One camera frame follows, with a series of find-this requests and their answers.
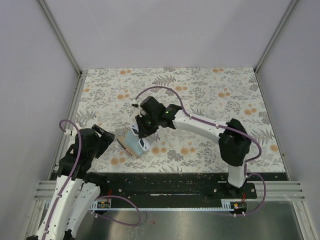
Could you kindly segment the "light blue cleaning cloth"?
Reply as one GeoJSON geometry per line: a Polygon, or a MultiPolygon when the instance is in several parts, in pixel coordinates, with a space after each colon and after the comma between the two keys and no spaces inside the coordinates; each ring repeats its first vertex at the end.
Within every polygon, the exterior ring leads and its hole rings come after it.
{"type": "Polygon", "coordinates": [[[124,136],[124,143],[138,157],[142,156],[149,150],[148,143],[143,139],[135,136],[131,131],[127,131],[124,136]]]}

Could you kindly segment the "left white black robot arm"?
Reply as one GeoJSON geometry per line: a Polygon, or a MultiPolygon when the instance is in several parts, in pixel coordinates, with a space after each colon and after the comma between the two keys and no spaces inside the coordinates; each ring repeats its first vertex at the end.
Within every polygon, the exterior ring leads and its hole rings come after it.
{"type": "Polygon", "coordinates": [[[53,196],[42,223],[30,240],[74,240],[94,200],[107,195],[107,178],[89,172],[115,140],[115,135],[94,124],[81,128],[71,120],[72,129],[63,133],[74,138],[65,156],[59,161],[53,196]]]}

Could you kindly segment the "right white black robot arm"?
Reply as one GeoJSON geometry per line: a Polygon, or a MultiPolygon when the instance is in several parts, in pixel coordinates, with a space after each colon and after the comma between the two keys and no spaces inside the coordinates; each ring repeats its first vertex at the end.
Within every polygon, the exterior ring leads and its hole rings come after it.
{"type": "Polygon", "coordinates": [[[149,96],[139,105],[141,113],[135,117],[132,132],[140,139],[156,133],[159,127],[183,130],[207,138],[218,144],[221,159],[228,165],[228,194],[239,198],[246,191],[244,185],[245,157],[252,140],[237,119],[215,122],[198,115],[187,115],[182,106],[170,104],[165,107],[149,96]]]}

